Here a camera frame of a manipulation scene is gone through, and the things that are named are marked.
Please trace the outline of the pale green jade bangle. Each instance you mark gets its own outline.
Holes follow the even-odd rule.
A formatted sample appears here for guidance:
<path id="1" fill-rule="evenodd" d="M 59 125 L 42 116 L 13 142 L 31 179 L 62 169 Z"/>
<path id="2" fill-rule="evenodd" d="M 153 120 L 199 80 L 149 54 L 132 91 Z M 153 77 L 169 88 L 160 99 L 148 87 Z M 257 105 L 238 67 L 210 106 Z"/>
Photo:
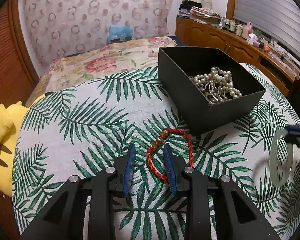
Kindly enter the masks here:
<path id="1" fill-rule="evenodd" d="M 285 159 L 280 158 L 280 143 L 289 135 L 286 128 L 278 130 L 271 143 L 269 154 L 270 179 L 275 187 L 283 187 L 288 181 L 293 166 L 294 150 L 291 143 L 286 143 Z"/>

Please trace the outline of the black jewelry box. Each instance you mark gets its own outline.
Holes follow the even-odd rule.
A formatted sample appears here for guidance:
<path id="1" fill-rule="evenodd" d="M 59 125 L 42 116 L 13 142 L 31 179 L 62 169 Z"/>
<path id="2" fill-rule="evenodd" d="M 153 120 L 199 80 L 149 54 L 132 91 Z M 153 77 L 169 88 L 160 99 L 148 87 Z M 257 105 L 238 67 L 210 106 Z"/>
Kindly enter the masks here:
<path id="1" fill-rule="evenodd" d="M 241 64 L 218 48 L 161 47 L 158 60 L 159 80 L 193 135 L 211 131 L 249 114 L 266 92 Z M 234 87 L 243 96 L 211 103 L 190 78 L 207 74 L 212 67 L 230 71 Z"/>

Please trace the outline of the pink tissue box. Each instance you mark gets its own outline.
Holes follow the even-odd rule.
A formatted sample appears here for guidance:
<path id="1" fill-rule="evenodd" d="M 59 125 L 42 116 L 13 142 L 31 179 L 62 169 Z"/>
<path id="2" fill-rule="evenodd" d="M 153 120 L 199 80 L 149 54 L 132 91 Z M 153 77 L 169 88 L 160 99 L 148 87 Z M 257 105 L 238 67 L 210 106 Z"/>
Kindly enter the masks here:
<path id="1" fill-rule="evenodd" d="M 247 36 L 246 41 L 247 41 L 250 45 L 252 45 L 252 46 L 254 46 L 254 47 L 257 47 L 257 48 L 260 47 L 260 43 L 258 42 L 258 37 L 257 37 L 257 35 L 254 34 L 254 33 L 250 33 L 250 34 Z"/>

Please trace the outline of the wooden side cabinet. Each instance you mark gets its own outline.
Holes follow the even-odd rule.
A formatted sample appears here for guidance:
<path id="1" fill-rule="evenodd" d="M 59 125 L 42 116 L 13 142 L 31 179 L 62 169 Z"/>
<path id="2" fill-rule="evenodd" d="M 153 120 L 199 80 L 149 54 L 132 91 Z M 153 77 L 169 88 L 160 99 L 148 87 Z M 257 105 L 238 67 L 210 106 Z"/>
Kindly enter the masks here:
<path id="1" fill-rule="evenodd" d="M 175 35 L 187 46 L 218 48 L 239 63 L 252 64 L 285 96 L 290 92 L 300 92 L 298 68 L 284 67 L 274 55 L 248 44 L 235 34 L 191 19 L 177 17 Z"/>

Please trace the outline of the palm leaf pattern cloth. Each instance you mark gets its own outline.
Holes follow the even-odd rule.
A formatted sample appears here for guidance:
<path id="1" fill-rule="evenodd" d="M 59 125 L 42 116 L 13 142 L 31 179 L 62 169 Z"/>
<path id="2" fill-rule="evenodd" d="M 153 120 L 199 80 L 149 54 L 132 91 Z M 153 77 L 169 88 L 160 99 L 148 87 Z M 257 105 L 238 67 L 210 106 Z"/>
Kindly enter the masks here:
<path id="1" fill-rule="evenodd" d="M 204 175 L 228 175 L 264 214 L 281 239 L 300 223 L 300 149 L 287 183 L 271 182 L 268 159 L 275 132 L 300 119 L 283 94 L 256 67 L 245 69 L 266 89 L 246 116 L 193 140 L 194 165 Z M 157 67 L 112 74 L 52 93 L 25 115 L 12 174 L 19 231 L 71 176 L 89 178 L 136 146 L 127 199 L 114 202 L 119 239 L 183 239 L 186 201 L 148 168 L 146 150 L 165 128 L 186 124 L 158 79 Z"/>

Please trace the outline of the bottles on cabinet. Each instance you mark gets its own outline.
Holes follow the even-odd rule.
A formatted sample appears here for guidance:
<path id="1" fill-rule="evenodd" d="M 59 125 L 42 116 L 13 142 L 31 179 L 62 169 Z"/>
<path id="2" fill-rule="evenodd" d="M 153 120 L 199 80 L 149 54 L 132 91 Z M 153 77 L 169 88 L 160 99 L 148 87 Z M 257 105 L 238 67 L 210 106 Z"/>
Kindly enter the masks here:
<path id="1" fill-rule="evenodd" d="M 250 22 L 248 22 L 246 25 L 241 25 L 236 23 L 235 20 L 222 17 L 218 24 L 222 29 L 234 33 L 244 39 L 247 39 L 249 35 L 253 33 L 253 26 Z"/>

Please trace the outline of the grey window blind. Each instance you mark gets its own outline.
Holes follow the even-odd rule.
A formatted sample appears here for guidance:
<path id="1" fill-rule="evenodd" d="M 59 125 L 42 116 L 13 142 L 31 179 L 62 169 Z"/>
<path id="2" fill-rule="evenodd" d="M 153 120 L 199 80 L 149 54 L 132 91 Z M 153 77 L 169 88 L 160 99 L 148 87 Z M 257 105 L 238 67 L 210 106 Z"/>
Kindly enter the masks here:
<path id="1" fill-rule="evenodd" d="M 252 23 L 300 58 L 300 9 L 293 0 L 236 0 L 234 18 Z"/>

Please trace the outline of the yellow pikachu plush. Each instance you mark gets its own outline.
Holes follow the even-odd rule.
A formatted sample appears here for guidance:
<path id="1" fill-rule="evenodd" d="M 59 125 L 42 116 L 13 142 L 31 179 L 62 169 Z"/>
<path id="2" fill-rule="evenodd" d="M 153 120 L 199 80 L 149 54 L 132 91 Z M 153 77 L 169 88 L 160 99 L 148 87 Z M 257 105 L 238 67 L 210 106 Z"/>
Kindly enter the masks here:
<path id="1" fill-rule="evenodd" d="M 0 191 L 12 196 L 12 169 L 21 123 L 30 109 L 21 101 L 5 107 L 0 104 Z"/>

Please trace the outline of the stack of folded fabrics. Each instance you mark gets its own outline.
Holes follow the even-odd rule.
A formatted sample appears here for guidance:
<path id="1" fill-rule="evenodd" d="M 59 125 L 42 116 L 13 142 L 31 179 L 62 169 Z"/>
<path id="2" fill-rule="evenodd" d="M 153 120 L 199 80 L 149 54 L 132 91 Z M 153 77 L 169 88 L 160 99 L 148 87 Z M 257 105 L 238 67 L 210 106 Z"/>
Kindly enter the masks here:
<path id="1" fill-rule="evenodd" d="M 202 24 L 218 24 L 221 20 L 219 13 L 210 8 L 203 8 L 198 2 L 183 0 L 179 5 L 178 18 L 190 19 Z"/>

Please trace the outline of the brown louvered wardrobe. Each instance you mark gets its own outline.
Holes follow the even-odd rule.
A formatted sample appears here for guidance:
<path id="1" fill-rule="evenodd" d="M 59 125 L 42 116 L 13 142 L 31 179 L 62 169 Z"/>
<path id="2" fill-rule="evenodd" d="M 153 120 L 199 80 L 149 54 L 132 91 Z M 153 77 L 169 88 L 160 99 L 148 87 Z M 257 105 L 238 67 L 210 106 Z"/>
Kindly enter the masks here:
<path id="1" fill-rule="evenodd" d="M 0 9 L 0 103 L 26 102 L 39 81 L 22 35 L 18 0 Z M 0 239 L 18 239 L 12 200 L 0 192 Z"/>

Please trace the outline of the floral bed quilt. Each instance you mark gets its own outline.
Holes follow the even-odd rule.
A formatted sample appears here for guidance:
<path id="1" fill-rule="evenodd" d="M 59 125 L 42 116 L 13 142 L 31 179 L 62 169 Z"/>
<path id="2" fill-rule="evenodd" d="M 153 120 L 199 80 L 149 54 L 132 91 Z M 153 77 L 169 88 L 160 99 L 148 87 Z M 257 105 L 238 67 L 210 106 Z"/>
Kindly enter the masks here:
<path id="1" fill-rule="evenodd" d="M 26 107 L 47 92 L 57 92 L 88 80 L 130 70 L 154 67 L 160 47 L 175 47 L 174 36 L 109 44 L 76 56 L 53 60 L 31 93 Z"/>

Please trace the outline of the blue plush toy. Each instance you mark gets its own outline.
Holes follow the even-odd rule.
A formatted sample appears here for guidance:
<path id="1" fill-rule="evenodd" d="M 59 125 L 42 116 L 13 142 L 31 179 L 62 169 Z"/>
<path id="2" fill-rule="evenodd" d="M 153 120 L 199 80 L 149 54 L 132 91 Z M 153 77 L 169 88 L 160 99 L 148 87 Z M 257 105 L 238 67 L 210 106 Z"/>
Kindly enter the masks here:
<path id="1" fill-rule="evenodd" d="M 108 44 L 130 41 L 133 37 L 133 31 L 129 26 L 109 27 L 107 36 Z"/>

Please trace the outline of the circle pattern sheer curtain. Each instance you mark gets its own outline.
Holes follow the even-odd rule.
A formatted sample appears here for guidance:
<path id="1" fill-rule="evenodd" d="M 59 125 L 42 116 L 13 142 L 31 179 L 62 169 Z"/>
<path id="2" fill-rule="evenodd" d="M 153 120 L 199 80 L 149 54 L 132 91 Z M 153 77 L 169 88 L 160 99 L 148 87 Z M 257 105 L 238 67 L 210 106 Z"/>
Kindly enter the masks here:
<path id="1" fill-rule="evenodd" d="M 164 36 L 173 0 L 21 0 L 27 32 L 42 68 L 54 59 L 107 44 L 111 27 L 133 39 Z"/>

